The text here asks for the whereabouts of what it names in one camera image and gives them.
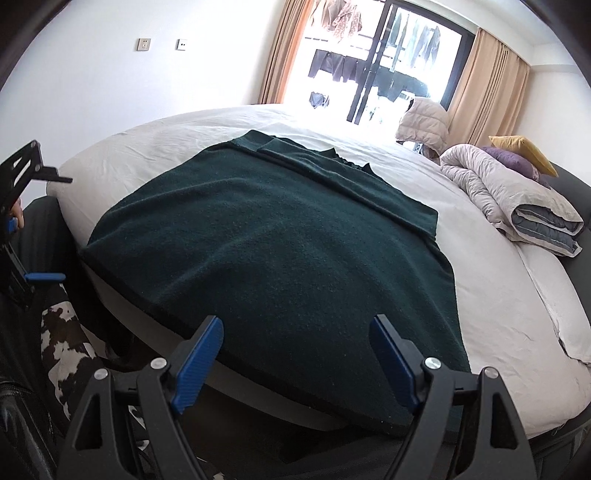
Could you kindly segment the person's left hand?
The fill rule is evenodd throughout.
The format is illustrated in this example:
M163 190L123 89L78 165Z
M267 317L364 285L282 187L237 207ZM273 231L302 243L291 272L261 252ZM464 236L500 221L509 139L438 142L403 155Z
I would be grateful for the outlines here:
M24 227L24 213L22 209L21 199L18 199L11 208L11 216L17 222L17 228L22 229Z

